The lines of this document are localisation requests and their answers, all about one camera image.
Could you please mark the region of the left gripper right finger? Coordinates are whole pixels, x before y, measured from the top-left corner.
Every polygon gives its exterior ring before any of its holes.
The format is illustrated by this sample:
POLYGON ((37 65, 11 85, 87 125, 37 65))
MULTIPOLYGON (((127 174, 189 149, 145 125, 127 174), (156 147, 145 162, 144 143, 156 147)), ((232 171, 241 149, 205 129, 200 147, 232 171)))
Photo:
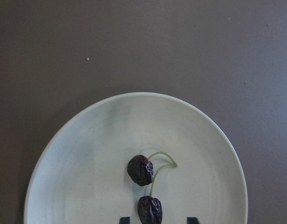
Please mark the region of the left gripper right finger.
POLYGON ((200 224, 197 217, 187 217, 187 224, 200 224))

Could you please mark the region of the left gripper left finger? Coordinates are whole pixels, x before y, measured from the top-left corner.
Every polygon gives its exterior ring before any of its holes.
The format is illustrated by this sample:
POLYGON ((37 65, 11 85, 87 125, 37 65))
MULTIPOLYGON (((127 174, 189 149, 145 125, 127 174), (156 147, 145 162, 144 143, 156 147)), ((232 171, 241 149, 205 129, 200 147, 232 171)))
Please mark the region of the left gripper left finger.
POLYGON ((119 224, 130 224, 130 217, 121 217, 119 219, 119 224))

